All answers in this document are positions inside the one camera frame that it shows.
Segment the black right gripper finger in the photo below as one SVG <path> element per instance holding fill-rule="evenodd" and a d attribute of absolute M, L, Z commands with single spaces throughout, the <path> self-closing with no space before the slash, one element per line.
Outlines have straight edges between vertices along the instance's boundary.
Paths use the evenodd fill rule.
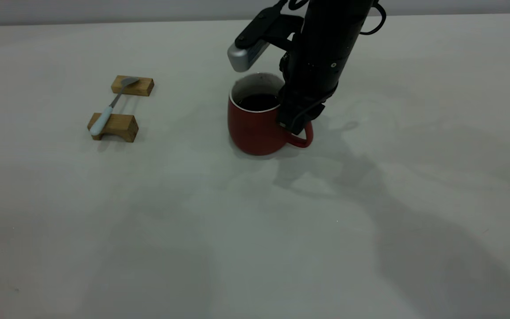
<path fill-rule="evenodd" d="M 308 123 L 318 118 L 325 105 L 323 101 L 300 102 L 297 106 L 297 135 L 299 135 Z"/>
<path fill-rule="evenodd" d="M 279 91 L 278 124 L 289 132 L 300 132 L 298 120 L 299 95 L 289 86 L 283 86 Z"/>

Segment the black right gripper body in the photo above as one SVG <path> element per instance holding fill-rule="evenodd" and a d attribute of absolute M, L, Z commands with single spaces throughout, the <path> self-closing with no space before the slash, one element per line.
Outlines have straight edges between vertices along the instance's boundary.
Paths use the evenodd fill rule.
<path fill-rule="evenodd" d="M 291 47 L 281 58 L 282 111 L 323 111 L 348 62 L 349 47 Z"/>

